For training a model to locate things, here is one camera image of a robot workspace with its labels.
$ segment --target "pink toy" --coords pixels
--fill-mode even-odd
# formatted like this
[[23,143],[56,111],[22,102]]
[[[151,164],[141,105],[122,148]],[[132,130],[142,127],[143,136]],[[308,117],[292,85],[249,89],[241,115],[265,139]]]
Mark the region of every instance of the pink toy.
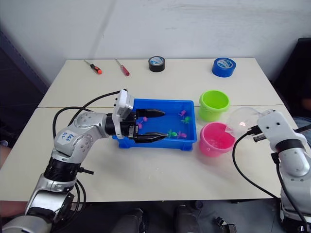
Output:
[[227,125],[212,122],[203,127],[200,133],[199,147],[209,157],[218,157],[232,150],[235,137],[226,132]]
[[186,114],[186,110],[183,110],[183,111],[181,111],[180,113],[178,113],[178,115],[180,115],[181,117],[183,117],[184,116],[184,114]]
[[185,133],[182,133],[182,132],[179,131],[178,134],[177,134],[177,138],[180,138],[180,137],[186,138],[187,135]]
[[144,116],[144,117],[142,118],[142,121],[141,121],[140,123],[138,123],[138,128],[139,128],[140,130],[142,129],[142,123],[143,123],[143,122],[146,122],[147,120],[148,120],[148,118]]

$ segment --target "pink bucket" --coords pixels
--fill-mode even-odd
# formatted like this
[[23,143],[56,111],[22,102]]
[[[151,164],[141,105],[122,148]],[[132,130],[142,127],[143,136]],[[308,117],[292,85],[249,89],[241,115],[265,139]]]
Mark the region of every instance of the pink bucket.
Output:
[[226,132],[227,125],[212,122],[204,126],[200,133],[199,147],[209,157],[218,157],[232,150],[235,137]]

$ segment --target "gray floor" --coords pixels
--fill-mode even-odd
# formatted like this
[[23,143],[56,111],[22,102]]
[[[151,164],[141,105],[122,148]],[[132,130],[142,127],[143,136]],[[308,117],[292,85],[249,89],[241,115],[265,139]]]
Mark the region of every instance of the gray floor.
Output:
[[[173,233],[173,214],[176,206],[191,201],[139,201],[90,203],[77,219],[62,232],[108,233],[121,215],[134,208],[148,213],[148,233]],[[228,224],[236,224],[238,233],[283,233],[272,199],[251,200],[240,203],[205,200],[200,210],[193,209],[203,233],[221,233],[213,223],[214,217],[222,217]]]

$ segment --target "white table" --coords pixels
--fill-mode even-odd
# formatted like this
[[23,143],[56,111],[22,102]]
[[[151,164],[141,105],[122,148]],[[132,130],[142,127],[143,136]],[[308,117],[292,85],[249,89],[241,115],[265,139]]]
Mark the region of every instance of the white table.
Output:
[[[222,115],[226,122],[230,107]],[[271,106],[254,106],[259,111]],[[281,111],[293,128],[296,125],[283,105]],[[0,200],[29,199],[37,179],[45,170],[53,148],[52,119],[57,108],[36,109],[3,168],[0,170]],[[112,112],[112,108],[95,108],[97,112]],[[59,116],[56,130],[66,127],[74,110]],[[197,134],[206,124],[197,119]],[[242,140],[236,151],[241,170],[257,184],[279,196],[280,184],[270,156],[268,141],[255,143]],[[234,168],[231,153],[219,158],[202,155],[198,143],[193,151],[176,149],[119,149],[117,141],[98,140],[82,163],[95,174],[78,174],[87,190],[88,201],[136,200],[221,200],[256,199],[269,196],[250,185]]]
[[[237,67],[229,78],[211,72],[214,59],[167,59],[160,73],[151,72],[148,60],[120,60],[130,71],[125,77],[115,60],[95,60],[96,74],[83,60],[67,60],[38,107],[82,106],[100,95],[128,88],[135,98],[192,100],[207,90],[221,90],[237,105],[283,104],[254,58],[234,58]],[[93,103],[112,107],[115,96]]]

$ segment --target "handwritten label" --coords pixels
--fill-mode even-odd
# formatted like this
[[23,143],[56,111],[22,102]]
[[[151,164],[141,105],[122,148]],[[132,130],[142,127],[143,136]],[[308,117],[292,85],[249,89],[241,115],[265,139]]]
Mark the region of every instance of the handwritten label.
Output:
[[57,142],[61,145],[68,144],[75,138],[75,136],[77,136],[76,133],[67,130],[58,137]]

